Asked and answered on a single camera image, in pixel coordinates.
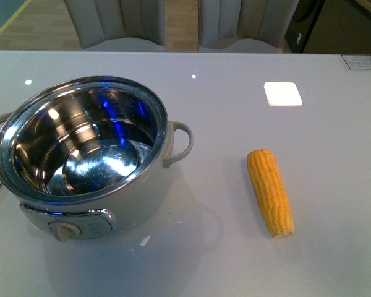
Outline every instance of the white table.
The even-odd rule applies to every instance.
[[[1,189],[0,296],[371,296],[371,70],[341,56],[0,52],[0,114],[89,75],[151,88],[194,148],[124,235],[57,242]],[[269,106],[265,82],[294,82],[303,105]],[[287,238],[268,234],[247,174],[262,147],[289,196]]]

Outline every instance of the pot rim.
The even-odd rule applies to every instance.
[[[153,110],[154,115],[159,117],[156,119],[158,133],[151,153],[130,175],[108,187],[94,192],[60,196],[49,194],[32,187],[19,176],[14,166],[13,152],[16,143],[15,140],[17,133],[22,131],[22,127],[14,129],[14,124],[25,123],[26,119],[38,112],[39,108],[44,106],[44,104],[48,104],[53,98],[63,96],[66,92],[82,90],[82,87],[91,87],[96,84],[105,84],[112,88],[117,86],[115,89],[125,90],[125,92],[141,99]],[[113,76],[90,76],[61,82],[37,93],[20,105],[0,128],[0,180],[16,196],[39,204],[75,205],[102,199],[142,178],[146,171],[157,162],[167,143],[168,123],[166,108],[160,98],[148,87],[133,80]]]

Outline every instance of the corn cob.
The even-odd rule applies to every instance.
[[[291,209],[273,154],[263,148],[247,155],[247,169],[265,224],[273,237],[294,233]]]

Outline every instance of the gray chair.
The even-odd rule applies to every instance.
[[[165,51],[164,0],[64,0],[86,51]]]
[[[299,0],[198,0],[199,51],[282,53]]]

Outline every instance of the chair backrest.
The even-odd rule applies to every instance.
[[[64,0],[82,48],[136,37],[164,45],[164,0]]]
[[[279,48],[299,0],[198,0],[199,45],[228,37]]]

